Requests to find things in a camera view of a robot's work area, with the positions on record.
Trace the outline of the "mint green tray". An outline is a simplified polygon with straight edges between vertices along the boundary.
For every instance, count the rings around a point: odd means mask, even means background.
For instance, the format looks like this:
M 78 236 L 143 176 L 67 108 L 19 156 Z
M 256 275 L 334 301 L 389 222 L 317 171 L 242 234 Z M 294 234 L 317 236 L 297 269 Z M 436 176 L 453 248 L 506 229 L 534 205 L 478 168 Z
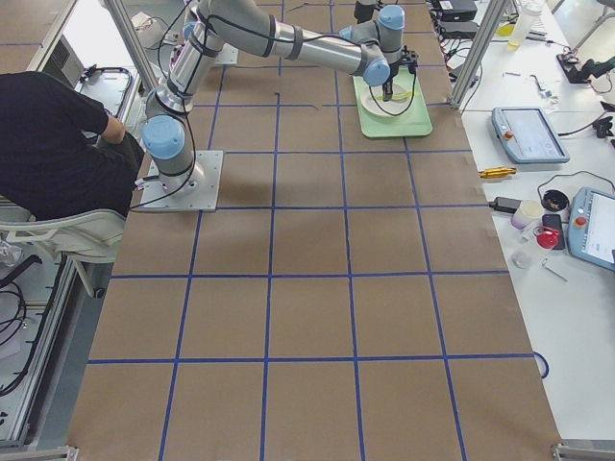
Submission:
M 361 77 L 353 77 L 361 132 L 369 138 L 424 136 L 432 131 L 431 119 L 415 75 L 402 68 L 393 84 L 412 90 L 409 107 L 398 116 L 377 116 L 365 110 L 359 101 L 359 93 L 368 85 Z

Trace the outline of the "white office chair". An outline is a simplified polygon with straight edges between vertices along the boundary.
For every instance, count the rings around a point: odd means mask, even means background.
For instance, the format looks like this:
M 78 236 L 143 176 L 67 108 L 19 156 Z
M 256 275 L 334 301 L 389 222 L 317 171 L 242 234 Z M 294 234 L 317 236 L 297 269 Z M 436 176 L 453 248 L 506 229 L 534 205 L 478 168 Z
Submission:
M 10 243 L 31 243 L 52 259 L 65 256 L 72 262 L 86 292 L 101 299 L 105 289 L 95 287 L 84 263 L 114 263 L 126 220 L 110 209 L 46 221 L 2 221 L 1 232 Z

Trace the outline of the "red round object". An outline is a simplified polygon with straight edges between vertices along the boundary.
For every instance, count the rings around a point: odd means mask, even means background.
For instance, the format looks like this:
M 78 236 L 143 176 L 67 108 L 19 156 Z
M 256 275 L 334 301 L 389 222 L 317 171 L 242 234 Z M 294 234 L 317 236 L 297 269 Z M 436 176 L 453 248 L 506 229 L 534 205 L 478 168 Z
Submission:
M 560 231 L 546 226 L 537 226 L 533 230 L 536 244 L 545 250 L 553 250 L 559 244 Z

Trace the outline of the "black smartphone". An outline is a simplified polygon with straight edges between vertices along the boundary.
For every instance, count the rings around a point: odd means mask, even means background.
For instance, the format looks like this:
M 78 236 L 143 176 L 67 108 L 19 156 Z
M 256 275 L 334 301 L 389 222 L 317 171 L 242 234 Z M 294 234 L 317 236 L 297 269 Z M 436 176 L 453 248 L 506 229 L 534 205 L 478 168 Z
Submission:
M 546 213 L 542 216 L 542 224 L 558 232 L 558 241 L 553 248 L 555 250 L 564 250 L 566 248 L 566 238 L 560 215 L 557 213 Z

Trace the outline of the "black power adapter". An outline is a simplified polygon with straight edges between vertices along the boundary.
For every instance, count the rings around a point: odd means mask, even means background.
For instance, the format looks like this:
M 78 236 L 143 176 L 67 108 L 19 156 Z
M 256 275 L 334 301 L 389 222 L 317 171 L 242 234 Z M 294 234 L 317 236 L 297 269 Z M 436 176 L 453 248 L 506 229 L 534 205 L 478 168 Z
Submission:
M 514 214 L 521 204 L 521 200 L 498 196 L 488 203 L 495 211 Z

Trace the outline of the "black electronics box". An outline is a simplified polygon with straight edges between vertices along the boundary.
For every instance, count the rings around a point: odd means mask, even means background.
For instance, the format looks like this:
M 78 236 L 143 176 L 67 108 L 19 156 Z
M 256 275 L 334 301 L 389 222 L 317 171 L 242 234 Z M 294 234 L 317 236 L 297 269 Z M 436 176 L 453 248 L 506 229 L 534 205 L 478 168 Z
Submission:
M 431 11 L 445 22 L 472 21 L 478 12 L 473 0 L 432 0 Z

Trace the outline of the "white plastic cup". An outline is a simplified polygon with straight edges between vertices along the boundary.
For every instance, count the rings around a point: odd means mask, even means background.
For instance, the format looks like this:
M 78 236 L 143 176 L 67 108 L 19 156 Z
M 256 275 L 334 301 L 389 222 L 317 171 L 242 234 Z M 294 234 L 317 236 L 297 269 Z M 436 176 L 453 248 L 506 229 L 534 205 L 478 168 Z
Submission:
M 513 228 L 522 230 L 532 223 L 541 223 L 544 215 L 542 205 L 534 200 L 523 200 L 510 218 Z

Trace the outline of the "upper blue teach pendant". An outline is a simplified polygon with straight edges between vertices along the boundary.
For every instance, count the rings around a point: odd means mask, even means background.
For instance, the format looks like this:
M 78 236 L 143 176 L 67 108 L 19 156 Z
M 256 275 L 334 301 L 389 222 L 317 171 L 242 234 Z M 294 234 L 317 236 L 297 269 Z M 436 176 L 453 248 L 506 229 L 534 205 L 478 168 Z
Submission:
M 491 122 L 504 151 L 515 163 L 566 163 L 570 160 L 541 108 L 495 107 L 491 111 Z

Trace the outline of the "person in black shirt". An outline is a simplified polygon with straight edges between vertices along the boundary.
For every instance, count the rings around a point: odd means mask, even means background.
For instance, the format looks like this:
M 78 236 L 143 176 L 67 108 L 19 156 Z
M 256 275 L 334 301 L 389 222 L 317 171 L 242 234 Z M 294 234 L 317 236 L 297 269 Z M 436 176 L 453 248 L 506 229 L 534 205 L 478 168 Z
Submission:
M 126 216 L 144 152 L 104 106 L 42 72 L 1 77 L 1 194 L 38 220 Z

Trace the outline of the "white round plate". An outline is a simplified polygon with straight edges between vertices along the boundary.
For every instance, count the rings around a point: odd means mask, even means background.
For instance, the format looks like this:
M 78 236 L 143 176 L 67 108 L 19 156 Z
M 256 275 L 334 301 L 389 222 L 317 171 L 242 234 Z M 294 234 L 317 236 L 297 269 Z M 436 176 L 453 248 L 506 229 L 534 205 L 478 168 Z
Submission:
M 403 85 L 393 85 L 393 94 L 409 91 L 412 90 Z M 377 116 L 398 116 L 402 114 L 409 107 L 412 98 L 411 96 L 404 101 L 384 102 L 375 100 L 374 96 L 377 95 L 381 95 L 381 86 L 367 86 L 359 93 L 361 106 L 369 113 Z

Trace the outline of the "yellow plastic fork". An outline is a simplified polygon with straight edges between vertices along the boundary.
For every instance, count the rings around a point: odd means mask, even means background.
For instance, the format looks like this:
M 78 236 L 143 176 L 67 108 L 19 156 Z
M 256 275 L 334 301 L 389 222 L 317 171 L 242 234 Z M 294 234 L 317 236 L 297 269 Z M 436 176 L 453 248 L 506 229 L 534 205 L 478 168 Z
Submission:
M 386 99 L 384 97 L 385 95 L 381 94 L 381 95 L 377 95 L 374 96 L 374 99 L 377 101 L 384 101 L 384 102 L 391 102 L 391 101 L 404 101 L 407 100 L 408 98 L 410 98 L 411 96 L 413 96 L 412 91 L 406 92 L 406 93 L 394 93 L 390 96 L 389 99 Z

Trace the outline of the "blue teach pendant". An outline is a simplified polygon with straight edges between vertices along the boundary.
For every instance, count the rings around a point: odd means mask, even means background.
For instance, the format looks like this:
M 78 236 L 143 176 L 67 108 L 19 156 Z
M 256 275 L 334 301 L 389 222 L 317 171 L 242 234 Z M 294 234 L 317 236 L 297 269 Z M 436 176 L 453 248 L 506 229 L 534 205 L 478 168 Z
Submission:
M 541 108 L 495 107 L 491 111 L 491 122 L 504 151 L 515 163 L 566 163 L 570 160 Z
M 614 196 L 582 187 L 571 205 L 567 230 L 571 255 L 614 271 Z

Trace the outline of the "clear plastic bottle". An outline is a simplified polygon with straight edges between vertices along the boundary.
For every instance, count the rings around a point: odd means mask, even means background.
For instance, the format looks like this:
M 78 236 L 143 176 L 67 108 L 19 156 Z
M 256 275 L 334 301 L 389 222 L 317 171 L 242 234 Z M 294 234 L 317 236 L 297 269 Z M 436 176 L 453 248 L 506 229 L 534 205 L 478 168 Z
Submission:
M 509 50 L 517 50 L 526 39 L 535 21 L 541 15 L 545 2 L 543 0 L 521 1 L 518 7 L 518 18 L 507 42 Z

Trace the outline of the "gold metal cylinder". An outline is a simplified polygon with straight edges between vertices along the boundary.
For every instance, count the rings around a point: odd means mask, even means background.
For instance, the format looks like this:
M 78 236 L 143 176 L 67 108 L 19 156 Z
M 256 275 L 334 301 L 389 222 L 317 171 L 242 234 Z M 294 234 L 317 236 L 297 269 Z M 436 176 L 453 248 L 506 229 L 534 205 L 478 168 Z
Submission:
M 479 176 L 481 179 L 495 180 L 503 179 L 516 173 L 517 169 L 514 167 L 495 167 L 479 171 Z

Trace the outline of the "aluminium frame post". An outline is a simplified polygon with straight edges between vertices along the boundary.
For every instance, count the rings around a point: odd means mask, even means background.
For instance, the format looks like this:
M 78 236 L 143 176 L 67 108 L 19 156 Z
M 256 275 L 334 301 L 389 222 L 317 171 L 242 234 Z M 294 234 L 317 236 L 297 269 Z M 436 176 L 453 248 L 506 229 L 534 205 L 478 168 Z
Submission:
M 465 94 L 470 89 L 479 69 L 481 60 L 495 34 L 505 9 L 505 0 L 491 0 L 486 6 L 484 15 L 480 21 L 480 27 L 475 35 L 468 56 L 458 74 L 453 92 L 450 98 L 452 109 L 459 109 Z

